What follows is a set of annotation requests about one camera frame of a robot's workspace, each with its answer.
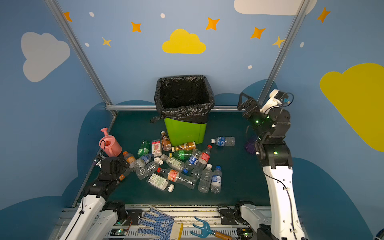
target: blue work glove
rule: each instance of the blue work glove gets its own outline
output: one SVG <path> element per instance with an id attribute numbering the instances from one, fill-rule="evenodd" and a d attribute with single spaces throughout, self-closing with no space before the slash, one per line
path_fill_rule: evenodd
<path id="1" fill-rule="evenodd" d="M 143 218 L 139 219 L 140 234 L 150 235 L 149 240 L 180 240 L 183 231 L 183 223 L 176 223 L 173 218 L 155 207 L 149 212 L 144 212 Z"/>

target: yellow cloud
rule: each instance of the yellow cloud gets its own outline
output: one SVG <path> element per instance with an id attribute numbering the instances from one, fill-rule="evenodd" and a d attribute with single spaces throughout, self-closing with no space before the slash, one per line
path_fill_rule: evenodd
<path id="1" fill-rule="evenodd" d="M 363 63 L 343 74 L 329 72 L 320 80 L 320 88 L 364 142 L 384 152 L 384 67 Z"/>
<path id="2" fill-rule="evenodd" d="M 169 41 L 163 43 L 163 51 L 166 53 L 203 53 L 207 47 L 200 42 L 196 34 L 188 33 L 184 29 L 175 30 Z"/>

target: trash bin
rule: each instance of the trash bin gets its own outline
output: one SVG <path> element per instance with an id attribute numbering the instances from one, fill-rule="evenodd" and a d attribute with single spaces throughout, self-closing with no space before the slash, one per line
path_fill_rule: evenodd
<path id="1" fill-rule="evenodd" d="M 215 105 L 214 94 L 203 75 L 160 78 L 155 92 L 156 110 L 151 119 L 164 119 L 172 146 L 204 140 L 208 114 Z"/>

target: pink watering can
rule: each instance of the pink watering can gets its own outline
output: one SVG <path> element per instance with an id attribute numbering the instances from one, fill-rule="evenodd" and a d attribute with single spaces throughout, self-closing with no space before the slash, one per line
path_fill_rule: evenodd
<path id="1" fill-rule="evenodd" d="M 104 133 L 105 137 L 100 139 L 99 146 L 107 153 L 109 157 L 117 157 L 121 153 L 121 146 L 116 141 L 114 136 L 108 135 L 107 130 L 108 128 L 103 128 L 100 130 Z"/>

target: blue bottle label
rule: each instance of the blue bottle label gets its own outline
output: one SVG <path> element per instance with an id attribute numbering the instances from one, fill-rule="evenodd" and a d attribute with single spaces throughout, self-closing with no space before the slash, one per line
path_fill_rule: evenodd
<path id="1" fill-rule="evenodd" d="M 196 163 L 197 163 L 197 158 L 195 158 L 194 156 L 190 156 L 189 157 L 189 159 L 188 159 L 188 161 L 190 162 L 190 163 L 192 163 L 193 165 L 196 165 Z"/>
<path id="2" fill-rule="evenodd" d="M 219 183 L 221 183 L 221 176 L 218 176 L 218 175 L 212 176 L 212 182 L 219 182 Z"/>
<path id="3" fill-rule="evenodd" d="M 141 159 L 144 160 L 146 165 L 149 163 L 149 158 L 147 156 L 141 156 Z"/>
<path id="4" fill-rule="evenodd" d="M 224 146 L 224 144 L 225 144 L 225 137 L 217 137 L 216 140 L 217 140 L 217 145 L 218 146 Z"/>

